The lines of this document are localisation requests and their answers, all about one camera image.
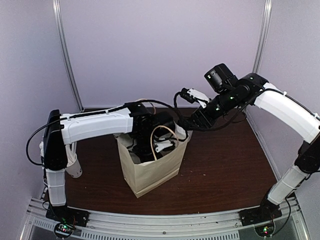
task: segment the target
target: wooden floor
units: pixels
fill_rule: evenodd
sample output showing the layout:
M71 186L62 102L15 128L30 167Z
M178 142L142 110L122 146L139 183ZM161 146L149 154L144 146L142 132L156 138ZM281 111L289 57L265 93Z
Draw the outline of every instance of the wooden floor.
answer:
M224 122L219 119L217 126ZM175 215L241 209L258 205L276 182L246 120L220 131L194 132L178 176L138 199L123 178L112 135L78 142L77 155L83 174L66 176L67 203L94 211Z

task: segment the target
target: black cable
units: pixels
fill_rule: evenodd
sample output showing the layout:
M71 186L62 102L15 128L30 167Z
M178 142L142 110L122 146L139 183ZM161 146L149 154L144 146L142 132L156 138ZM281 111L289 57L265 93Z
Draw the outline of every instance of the black cable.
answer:
M290 216L291 216L291 206L290 206L290 203L289 203L287 197L285 198L285 201L286 201L286 203L287 203L288 206L289 206L289 215L288 215L287 219L285 220L284 224L280 227L280 229L279 229L277 232L273 233L272 236L277 235L277 234L285 227L285 225L287 224L287 222L288 222L289 219L290 219Z
M49 201L44 201L44 202L42 203L42 207L43 207L45 210L47 210L47 211L49 210L49 208L45 208L44 204L45 204L45 203L48 203L48 202L49 202Z
M308 181L309 180L309 178L311 178L311 175L312 174L310 174L308 177L306 177L305 179L303 179L303 181L302 182L304 182L304 181Z
M130 146L127 146L126 149L130 149L135 145L135 139L132 138L132 144Z
M156 137L156 136L154 136L154 140L156 140L158 143L164 142L164 141L167 141L167 140L170 140L170 139L175 139L175 138L173 138L173 134L172 133L168 137Z
M245 112L242 112L242 114L243 114L243 117L244 117L243 119L241 119L239 121L233 121L232 123L233 124L238 124L238 123L241 123L241 122L245 121L247 119L247 114Z
M118 110L121 110L121 109L126 109L130 105L136 105L136 104L141 104L141 103L155 103L155 104L163 105L163 106L169 108L170 110L172 110L177 115L177 117L179 118L180 122L184 121L183 116L181 115L181 113L180 113L180 111L178 109L172 107L171 105L169 105L169 104L167 104L165 102L154 100L154 99L144 99L144 100L127 102L122 106L118 106L118 107L115 107L115 108L112 108L112 109L108 110L108 113L112 113L112 112L115 112L115 111L118 111ZM182 128L185 130L185 139L179 139L180 142L184 142L189 137L188 131L184 127L182 127Z
M197 97L195 97L194 99L196 99L196 100L198 100L198 101L200 101L200 102L203 102L203 103L205 103L205 104L207 104L207 103L208 103L208 101L203 100L203 99L200 99L200 98L197 98Z
M264 88L261 91L257 92L253 97L250 98L250 100L248 100L243 106L241 106L238 110L238 112L236 112L232 118L226 122L225 124L215 127L215 128L203 128L203 127L188 127L188 130L193 130L193 131L200 131L200 132L211 132L211 131L218 131L221 129L226 128L229 124L231 124L234 119L242 112L246 109L246 107L251 104L251 102L253 102L257 97L259 97L261 94L263 94L266 91L272 91L272 92L276 92L279 93L281 95L284 95L283 92L277 90L277 89L273 89L273 88ZM313 117L317 118L320 121L320 118L318 116L316 116L312 111L310 111L308 108L306 108L304 105L302 105L301 103L299 103L298 101L296 101L294 98L290 97L289 95L285 95L287 98L289 98L290 100L292 100L294 103L298 104L300 107L302 107L303 109L305 109L308 113L310 113Z
M67 119L67 118L65 117L65 118L57 119L57 120L55 120L55 121L53 121L53 122L49 122L49 123L47 123L46 125L43 125L42 127L38 128L36 131L34 131L34 133L31 134L31 136L29 137L28 141L26 142L25 153L26 153L26 157L28 158L28 160L29 160L32 164L34 164L34 165L36 165L36 166L42 166L42 165L43 165L42 163L34 162L34 161L30 158L30 156L29 156L29 144L30 144L31 139L32 139L38 132L40 132L42 129L45 129L46 127L49 127L49 126L51 126L52 124L55 124L55 123L57 123L57 122L60 122L60 121L62 121L62 120L66 120L66 119Z
M184 122L184 116L181 114L179 108L178 108L178 104L177 104L177 98L178 96L180 96L182 92L181 91L178 91L174 97L173 97L173 106L174 106L174 109L176 110L177 114L178 114L178 117L179 117L179 120L181 122Z

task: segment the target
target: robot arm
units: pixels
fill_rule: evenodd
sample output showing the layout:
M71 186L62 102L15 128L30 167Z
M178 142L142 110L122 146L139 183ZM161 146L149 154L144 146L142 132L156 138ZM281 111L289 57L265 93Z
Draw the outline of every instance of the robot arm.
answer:
M242 79L224 64L215 66L204 77L217 92L213 100L195 98L193 89L182 89L180 96L190 103L205 100L189 118L186 128L205 131L216 119L233 108L245 108L248 104L263 109L293 128L303 139L298 157L283 177L267 192L257 208L240 212L242 225L252 225L280 217L279 204L292 194L301 183L320 168L320 119L308 111L287 93L280 92L263 77L250 73Z
M148 162L154 160L152 147L155 155L160 158L161 150L174 146L174 142L170 140L157 141L156 138L151 146L151 134L158 126L166 126L173 132L176 128L173 117L168 112L152 114L141 103L131 102L111 109L77 114L60 114L59 110L53 110L48 118L43 144L40 145L44 181L48 186L50 201L47 217L66 223L73 223L75 218L76 225L86 225L88 212L67 207L65 169L68 159L76 158L70 149L72 143L108 134L125 133L134 140L132 152L141 162ZM167 129L158 128L153 137L160 138L167 133Z

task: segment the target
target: paper bag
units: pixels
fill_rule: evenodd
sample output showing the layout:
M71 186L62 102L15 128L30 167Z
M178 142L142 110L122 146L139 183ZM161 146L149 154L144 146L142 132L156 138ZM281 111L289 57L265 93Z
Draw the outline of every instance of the paper bag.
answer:
M179 139L186 137L185 131L178 125L175 126L175 134ZM124 179L137 198L178 174L191 134L192 132L188 132L188 139L180 141L167 155L155 161L138 164L126 147L132 144L131 138L127 134L116 136Z

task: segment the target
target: bag handle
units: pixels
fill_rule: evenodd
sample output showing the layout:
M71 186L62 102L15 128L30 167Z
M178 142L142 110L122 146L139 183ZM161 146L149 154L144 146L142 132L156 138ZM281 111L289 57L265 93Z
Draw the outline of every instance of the bag handle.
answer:
M151 145L151 150L152 150L152 154L153 154L153 157L154 157L154 160L155 160L155 161L157 161L158 159L157 159L157 156L156 156L156 153L155 153L155 150L154 150L154 145L153 145L153 142L152 142L152 136L154 135L155 130L158 129L158 128L165 128L165 129L167 129L170 133L172 133L172 135L175 137L175 139L176 139L176 141L177 141L176 146L179 146L179 138L178 138L178 136L175 134L174 131L172 131L169 127L164 126L164 125L156 126L156 127L153 129L153 131L152 131L152 133L151 133L151 136L150 136L150 145Z

